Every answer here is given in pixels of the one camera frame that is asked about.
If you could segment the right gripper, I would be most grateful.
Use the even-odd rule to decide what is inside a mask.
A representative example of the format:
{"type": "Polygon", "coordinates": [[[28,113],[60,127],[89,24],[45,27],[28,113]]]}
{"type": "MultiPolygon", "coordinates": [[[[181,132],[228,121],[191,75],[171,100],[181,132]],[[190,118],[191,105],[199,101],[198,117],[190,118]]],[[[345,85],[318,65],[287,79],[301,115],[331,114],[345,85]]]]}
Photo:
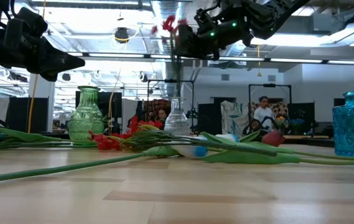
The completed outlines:
{"type": "Polygon", "coordinates": [[[213,54],[219,59],[220,49],[227,45],[242,41],[250,45],[253,36],[250,34],[249,22],[242,9],[225,9],[216,16],[210,16],[209,9],[199,9],[195,16],[198,24],[197,33],[188,25],[178,26],[177,46],[175,54],[188,58],[205,58],[213,54]]]}

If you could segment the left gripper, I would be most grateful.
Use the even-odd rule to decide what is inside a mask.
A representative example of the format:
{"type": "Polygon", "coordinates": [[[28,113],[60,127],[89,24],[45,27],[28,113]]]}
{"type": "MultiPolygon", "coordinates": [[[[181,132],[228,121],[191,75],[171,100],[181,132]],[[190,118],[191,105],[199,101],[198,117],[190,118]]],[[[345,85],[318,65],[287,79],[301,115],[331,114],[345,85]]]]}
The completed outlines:
{"type": "Polygon", "coordinates": [[[85,61],[53,47],[42,36],[47,29],[48,24],[41,15],[22,7],[8,20],[4,47],[19,54],[20,66],[55,82],[59,72],[83,67],[85,61]]]}

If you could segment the red small-blossom flower bunch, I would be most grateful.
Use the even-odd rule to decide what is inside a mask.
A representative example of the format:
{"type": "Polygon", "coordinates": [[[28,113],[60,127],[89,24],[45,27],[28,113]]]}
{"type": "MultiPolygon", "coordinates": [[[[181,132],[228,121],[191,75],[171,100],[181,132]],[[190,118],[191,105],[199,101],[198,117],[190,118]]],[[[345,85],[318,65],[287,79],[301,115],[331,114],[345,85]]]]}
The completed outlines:
{"type": "Polygon", "coordinates": [[[142,152],[157,146],[193,143],[192,137],[177,137],[162,130],[163,125],[160,121],[139,121],[137,116],[133,116],[125,134],[113,133],[107,136],[89,131],[89,140],[95,142],[99,150],[126,152],[142,152]]]}
{"type": "MultiPolygon", "coordinates": [[[[165,63],[165,78],[183,80],[183,69],[181,56],[175,54],[175,47],[177,46],[178,38],[178,26],[186,25],[186,19],[177,20],[176,15],[169,15],[162,21],[161,25],[155,25],[152,27],[152,35],[160,35],[161,38],[161,53],[164,55],[170,55],[171,59],[165,63]]],[[[166,92],[171,98],[172,96],[182,96],[182,85],[180,86],[181,95],[175,89],[175,85],[166,84],[166,92]]]]}

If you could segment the white blue-tipped artificial tulip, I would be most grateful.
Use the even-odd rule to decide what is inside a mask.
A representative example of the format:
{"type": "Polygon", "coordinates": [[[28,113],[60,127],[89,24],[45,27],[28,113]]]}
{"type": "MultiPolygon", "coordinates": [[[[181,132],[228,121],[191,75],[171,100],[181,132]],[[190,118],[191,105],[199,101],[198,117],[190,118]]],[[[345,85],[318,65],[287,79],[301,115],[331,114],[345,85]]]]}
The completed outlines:
{"type": "Polygon", "coordinates": [[[205,162],[222,162],[230,164],[285,164],[285,163],[309,163],[334,166],[349,166],[354,165],[354,160],[337,160],[337,159],[310,159],[293,154],[278,152],[276,157],[254,154],[241,151],[223,151],[217,149],[218,153],[207,155],[207,148],[203,146],[172,146],[179,154],[191,159],[200,159],[205,162]]]}
{"type": "Polygon", "coordinates": [[[239,142],[239,138],[234,134],[217,134],[215,138],[220,142],[239,142]]]}

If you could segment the green glass vase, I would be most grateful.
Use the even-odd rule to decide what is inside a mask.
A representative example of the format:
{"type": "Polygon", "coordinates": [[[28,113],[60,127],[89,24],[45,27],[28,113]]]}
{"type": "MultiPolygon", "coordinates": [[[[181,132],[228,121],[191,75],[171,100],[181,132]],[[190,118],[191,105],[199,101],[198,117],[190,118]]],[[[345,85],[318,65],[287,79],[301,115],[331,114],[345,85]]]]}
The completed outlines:
{"type": "Polygon", "coordinates": [[[80,100],[72,113],[68,133],[72,141],[87,141],[93,134],[101,134],[104,129],[103,114],[98,103],[99,88],[96,86],[79,86],[80,100]]]}

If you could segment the clear glass vase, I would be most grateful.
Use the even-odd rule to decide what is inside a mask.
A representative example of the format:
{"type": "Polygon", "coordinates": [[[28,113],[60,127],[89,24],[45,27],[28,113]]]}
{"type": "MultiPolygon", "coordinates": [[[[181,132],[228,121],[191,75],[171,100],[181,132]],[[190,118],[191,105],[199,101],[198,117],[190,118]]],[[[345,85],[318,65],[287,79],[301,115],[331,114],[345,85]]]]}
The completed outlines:
{"type": "Polygon", "coordinates": [[[175,136],[187,136],[190,134],[190,126],[183,108],[184,99],[175,97],[171,100],[170,113],[165,120],[164,131],[175,136]]]}

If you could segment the black ceiling-hung device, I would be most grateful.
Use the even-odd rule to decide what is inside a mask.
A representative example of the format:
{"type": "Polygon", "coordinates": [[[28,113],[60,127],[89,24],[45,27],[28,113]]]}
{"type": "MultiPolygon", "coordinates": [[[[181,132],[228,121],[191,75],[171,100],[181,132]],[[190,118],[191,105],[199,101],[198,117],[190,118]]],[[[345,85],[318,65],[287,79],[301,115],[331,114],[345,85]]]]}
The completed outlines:
{"type": "Polygon", "coordinates": [[[128,29],[126,27],[118,27],[116,32],[114,33],[114,39],[120,44],[128,42],[128,29]]]}

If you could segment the black partition panel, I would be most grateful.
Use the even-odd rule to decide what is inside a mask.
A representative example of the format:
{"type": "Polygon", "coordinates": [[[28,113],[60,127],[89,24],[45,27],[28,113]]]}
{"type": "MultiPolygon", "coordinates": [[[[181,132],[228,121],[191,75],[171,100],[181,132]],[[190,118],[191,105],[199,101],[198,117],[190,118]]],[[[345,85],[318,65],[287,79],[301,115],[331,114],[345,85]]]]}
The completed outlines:
{"type": "MultiPolygon", "coordinates": [[[[34,98],[30,131],[44,133],[47,131],[48,98],[34,98]]],[[[10,98],[6,123],[10,129],[27,132],[30,111],[30,98],[10,98]]]]}

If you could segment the dark floral cloth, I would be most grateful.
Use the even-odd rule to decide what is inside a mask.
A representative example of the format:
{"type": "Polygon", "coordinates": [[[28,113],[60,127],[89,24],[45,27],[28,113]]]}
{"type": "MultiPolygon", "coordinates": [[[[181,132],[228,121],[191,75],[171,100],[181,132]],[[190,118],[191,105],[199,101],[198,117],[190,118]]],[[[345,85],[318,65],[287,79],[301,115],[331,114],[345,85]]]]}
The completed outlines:
{"type": "Polygon", "coordinates": [[[171,102],[163,99],[146,101],[144,103],[145,120],[156,121],[157,112],[162,108],[165,109],[169,115],[171,111],[171,102]]]}

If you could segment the person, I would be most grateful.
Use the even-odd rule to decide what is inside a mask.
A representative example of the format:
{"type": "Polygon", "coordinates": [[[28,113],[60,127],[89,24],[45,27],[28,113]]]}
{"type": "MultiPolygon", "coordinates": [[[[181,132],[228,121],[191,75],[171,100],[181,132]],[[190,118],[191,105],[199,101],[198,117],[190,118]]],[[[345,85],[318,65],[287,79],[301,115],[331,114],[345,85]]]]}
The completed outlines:
{"type": "Polygon", "coordinates": [[[168,113],[166,112],[165,109],[160,109],[158,112],[157,112],[157,122],[160,122],[161,123],[161,126],[159,129],[164,129],[164,126],[165,126],[165,121],[168,117],[168,113]]]}
{"type": "Polygon", "coordinates": [[[269,107],[269,98],[262,96],[259,99],[259,106],[254,111],[254,119],[257,120],[262,129],[269,132],[274,130],[275,115],[272,109],[269,107]]]}

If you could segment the white patterned cloth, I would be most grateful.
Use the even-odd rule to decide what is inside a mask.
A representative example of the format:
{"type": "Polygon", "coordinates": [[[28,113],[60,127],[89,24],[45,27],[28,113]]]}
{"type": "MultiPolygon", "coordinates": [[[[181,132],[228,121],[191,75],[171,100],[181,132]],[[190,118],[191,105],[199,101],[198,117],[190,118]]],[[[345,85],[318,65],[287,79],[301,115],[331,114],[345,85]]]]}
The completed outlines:
{"type": "Polygon", "coordinates": [[[220,108],[222,134],[242,137],[244,128],[249,124],[247,104],[223,101],[220,108]]]}

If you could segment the long linear ceiling light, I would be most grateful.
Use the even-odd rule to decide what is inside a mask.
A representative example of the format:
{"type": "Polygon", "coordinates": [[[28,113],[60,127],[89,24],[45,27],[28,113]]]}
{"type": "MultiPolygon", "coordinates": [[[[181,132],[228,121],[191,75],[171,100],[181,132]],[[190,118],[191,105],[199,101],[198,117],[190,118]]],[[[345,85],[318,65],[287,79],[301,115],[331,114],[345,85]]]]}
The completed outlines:
{"type": "MultiPolygon", "coordinates": [[[[69,52],[70,55],[80,58],[106,58],[106,59],[154,59],[170,60],[170,55],[162,54],[112,54],[112,53],[87,53],[69,52]]],[[[212,61],[234,61],[234,62],[265,62],[265,63],[305,63],[305,64],[327,64],[327,65],[354,65],[354,60],[330,60],[330,59],[306,59],[306,58],[268,58],[268,57],[220,57],[205,60],[212,61]]]]}

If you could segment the colourful background flower bouquet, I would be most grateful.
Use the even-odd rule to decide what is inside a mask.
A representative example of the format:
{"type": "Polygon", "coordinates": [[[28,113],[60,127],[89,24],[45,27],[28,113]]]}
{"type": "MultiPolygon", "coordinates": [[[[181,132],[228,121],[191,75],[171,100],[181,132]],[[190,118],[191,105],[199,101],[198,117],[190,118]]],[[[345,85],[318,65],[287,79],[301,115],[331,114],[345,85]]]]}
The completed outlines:
{"type": "Polygon", "coordinates": [[[283,116],[279,116],[276,118],[276,126],[280,130],[288,130],[288,129],[299,129],[304,124],[304,120],[300,118],[289,119],[283,116]]]}

